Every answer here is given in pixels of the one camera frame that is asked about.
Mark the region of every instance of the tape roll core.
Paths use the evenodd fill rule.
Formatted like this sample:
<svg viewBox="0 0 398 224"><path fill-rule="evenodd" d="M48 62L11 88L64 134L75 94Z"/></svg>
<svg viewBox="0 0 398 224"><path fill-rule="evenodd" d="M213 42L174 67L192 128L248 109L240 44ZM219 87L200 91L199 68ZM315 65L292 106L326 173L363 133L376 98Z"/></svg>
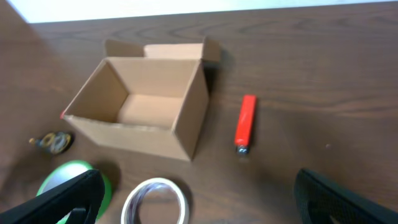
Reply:
<svg viewBox="0 0 398 224"><path fill-rule="evenodd" d="M185 198L181 189L171 180L165 178L153 178L146 180L139 184L127 197L123 205L121 224L137 224L136 213L138 205L141 203L144 196L151 191L169 189L174 192L178 198L180 205L180 217L177 224L187 224L189 220L189 207L187 199Z"/></svg>

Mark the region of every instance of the red lighter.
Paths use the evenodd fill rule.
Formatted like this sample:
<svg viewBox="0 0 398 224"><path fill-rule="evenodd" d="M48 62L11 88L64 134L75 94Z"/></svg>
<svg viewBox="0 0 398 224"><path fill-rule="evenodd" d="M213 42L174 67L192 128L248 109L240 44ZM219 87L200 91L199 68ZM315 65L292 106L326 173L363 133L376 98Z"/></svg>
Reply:
<svg viewBox="0 0 398 224"><path fill-rule="evenodd" d="M244 95L235 135L235 146L238 154L246 155L249 153L250 133L255 107L256 96Z"/></svg>

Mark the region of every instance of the open cardboard box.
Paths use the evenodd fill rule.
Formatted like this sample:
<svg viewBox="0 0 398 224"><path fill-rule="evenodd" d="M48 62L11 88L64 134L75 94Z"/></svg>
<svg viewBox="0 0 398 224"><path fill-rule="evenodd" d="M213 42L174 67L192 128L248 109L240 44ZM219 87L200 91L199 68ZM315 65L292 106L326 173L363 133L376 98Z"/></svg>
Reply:
<svg viewBox="0 0 398 224"><path fill-rule="evenodd" d="M218 43L105 46L63 118L101 146L191 160L208 104L202 60L220 59Z"/></svg>

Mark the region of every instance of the brown wooden desk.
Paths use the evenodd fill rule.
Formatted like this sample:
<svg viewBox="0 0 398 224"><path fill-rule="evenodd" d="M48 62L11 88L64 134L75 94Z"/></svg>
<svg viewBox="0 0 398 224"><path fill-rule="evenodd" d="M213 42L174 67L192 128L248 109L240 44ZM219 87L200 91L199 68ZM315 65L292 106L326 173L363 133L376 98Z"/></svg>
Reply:
<svg viewBox="0 0 398 224"><path fill-rule="evenodd" d="M1 211L34 197L71 159L96 164L118 184L99 223L119 223L128 193L158 176L189 185L192 223L300 223L292 185L301 167L398 211L397 10L390 2L29 27L2 7ZM104 39L184 43L204 35L224 54L191 164L100 148L81 135L56 158L28 145L71 128L59 114L102 58ZM259 105L254 145L241 160L233 138L246 93Z"/></svg>

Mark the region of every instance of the small tape roll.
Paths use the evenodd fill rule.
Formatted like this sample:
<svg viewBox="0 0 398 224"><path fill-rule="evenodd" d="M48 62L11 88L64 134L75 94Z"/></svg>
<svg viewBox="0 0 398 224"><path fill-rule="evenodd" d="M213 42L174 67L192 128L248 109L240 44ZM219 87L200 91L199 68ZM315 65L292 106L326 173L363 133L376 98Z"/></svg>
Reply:
<svg viewBox="0 0 398 224"><path fill-rule="evenodd" d="M178 218L177 224L188 224L189 207L187 199L185 198L181 189L177 187L175 183L165 178L153 178L145 180L129 194L126 202L123 205L121 224L137 224L137 208L145 194L160 189L170 189L176 194L178 198L178 204L180 205L180 217Z"/></svg>

